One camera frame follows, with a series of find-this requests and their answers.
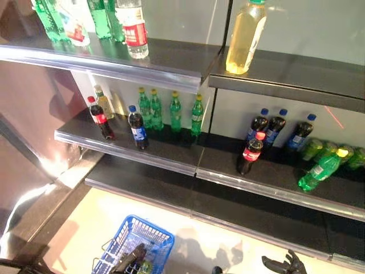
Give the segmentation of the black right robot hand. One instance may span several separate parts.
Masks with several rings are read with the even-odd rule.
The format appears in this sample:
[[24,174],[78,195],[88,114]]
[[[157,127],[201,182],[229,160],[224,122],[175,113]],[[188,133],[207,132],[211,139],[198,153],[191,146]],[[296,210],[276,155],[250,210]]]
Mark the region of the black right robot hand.
[[266,256],[262,256],[262,262],[266,268],[269,270],[280,273],[280,274],[307,274],[304,264],[300,261],[299,257],[294,251],[288,250],[286,254],[288,261],[272,260]]

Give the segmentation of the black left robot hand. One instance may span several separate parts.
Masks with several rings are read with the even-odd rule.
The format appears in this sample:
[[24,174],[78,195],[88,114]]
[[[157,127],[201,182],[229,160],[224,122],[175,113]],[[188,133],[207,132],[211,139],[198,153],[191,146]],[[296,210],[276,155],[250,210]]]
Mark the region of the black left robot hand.
[[131,253],[127,254],[126,256],[122,256],[119,262],[112,267],[109,273],[125,273],[125,270],[130,267],[132,264],[136,262],[141,262],[147,250],[145,248],[145,244],[139,244]]

